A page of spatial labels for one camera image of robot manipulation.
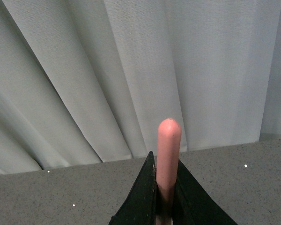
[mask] pink rounded tip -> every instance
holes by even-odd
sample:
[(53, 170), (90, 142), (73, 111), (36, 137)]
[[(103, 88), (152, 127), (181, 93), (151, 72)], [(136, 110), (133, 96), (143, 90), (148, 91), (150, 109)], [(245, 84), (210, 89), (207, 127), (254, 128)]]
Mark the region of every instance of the pink rounded tip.
[(171, 208), (181, 140), (181, 127), (178, 122), (168, 118), (158, 128), (156, 181), (161, 198), (160, 214), (157, 225), (171, 225)]

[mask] gray countertop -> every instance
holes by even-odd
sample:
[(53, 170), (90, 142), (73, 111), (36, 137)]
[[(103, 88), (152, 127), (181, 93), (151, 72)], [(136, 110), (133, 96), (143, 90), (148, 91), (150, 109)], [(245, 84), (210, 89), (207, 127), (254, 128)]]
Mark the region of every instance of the gray countertop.
[[(281, 225), (281, 139), (190, 151), (180, 159), (239, 225)], [(143, 162), (0, 175), (0, 225), (107, 225)]]

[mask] white fabric drape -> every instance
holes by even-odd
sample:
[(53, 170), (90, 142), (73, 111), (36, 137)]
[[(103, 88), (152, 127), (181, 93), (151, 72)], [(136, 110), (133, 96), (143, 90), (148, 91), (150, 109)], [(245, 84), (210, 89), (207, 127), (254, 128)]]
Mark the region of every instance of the white fabric drape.
[(281, 134), (281, 0), (0, 0), (0, 174), (156, 153), (167, 117), (181, 151)]

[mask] black holder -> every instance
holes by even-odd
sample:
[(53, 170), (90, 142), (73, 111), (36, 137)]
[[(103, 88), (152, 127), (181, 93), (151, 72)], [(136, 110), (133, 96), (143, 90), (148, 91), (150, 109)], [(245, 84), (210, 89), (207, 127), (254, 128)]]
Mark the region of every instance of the black holder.
[[(153, 152), (149, 152), (129, 194), (109, 225), (155, 225), (160, 208)], [(237, 225), (179, 160), (172, 207), (174, 225)]]

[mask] curtain fold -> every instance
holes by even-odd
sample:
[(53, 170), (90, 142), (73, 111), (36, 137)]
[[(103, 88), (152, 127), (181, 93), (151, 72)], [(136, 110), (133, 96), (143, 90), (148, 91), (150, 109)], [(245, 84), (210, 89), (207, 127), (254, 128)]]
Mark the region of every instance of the curtain fold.
[(258, 141), (281, 1), (165, 2), (190, 148)]
[(281, 134), (281, 0), (0, 0), (0, 174)]
[(64, 1), (3, 2), (100, 159), (131, 158)]

